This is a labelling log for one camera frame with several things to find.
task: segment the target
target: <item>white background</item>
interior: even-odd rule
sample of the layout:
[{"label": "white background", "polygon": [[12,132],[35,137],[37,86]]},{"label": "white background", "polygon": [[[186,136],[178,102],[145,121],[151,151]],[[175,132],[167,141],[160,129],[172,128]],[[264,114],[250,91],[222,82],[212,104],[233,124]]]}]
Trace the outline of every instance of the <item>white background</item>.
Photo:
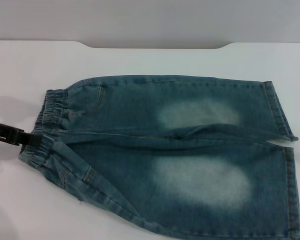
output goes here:
[{"label": "white background", "polygon": [[[30,132],[46,90],[108,75],[273,81],[291,129],[300,138],[300,43],[233,43],[219,49],[186,50],[0,41],[0,123]],[[288,145],[295,149],[300,197],[300,140]],[[19,161],[19,150],[0,143],[0,240],[170,239],[79,202]]]}]

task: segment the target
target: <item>jeans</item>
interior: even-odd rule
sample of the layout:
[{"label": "jeans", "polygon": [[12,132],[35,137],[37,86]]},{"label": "jeans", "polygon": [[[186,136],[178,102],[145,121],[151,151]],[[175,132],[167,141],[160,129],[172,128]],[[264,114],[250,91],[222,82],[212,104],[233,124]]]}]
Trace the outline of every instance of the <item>jeans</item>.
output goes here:
[{"label": "jeans", "polygon": [[296,141],[270,81],[89,78],[48,90],[19,159],[80,201],[186,240],[300,240]]}]

